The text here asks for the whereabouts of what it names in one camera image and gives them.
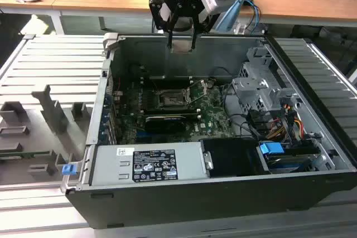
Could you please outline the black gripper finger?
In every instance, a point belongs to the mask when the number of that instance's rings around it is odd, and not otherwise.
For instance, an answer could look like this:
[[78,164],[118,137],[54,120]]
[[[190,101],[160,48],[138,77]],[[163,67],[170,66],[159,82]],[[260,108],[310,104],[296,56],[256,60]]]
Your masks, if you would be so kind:
[[158,30],[168,33],[167,47],[172,48],[173,29],[179,19],[179,0],[149,0],[149,8]]
[[191,3],[191,19],[192,19],[192,41],[191,50],[196,47],[196,41],[200,34],[208,33],[214,24],[214,16],[209,14],[209,11],[201,3]]

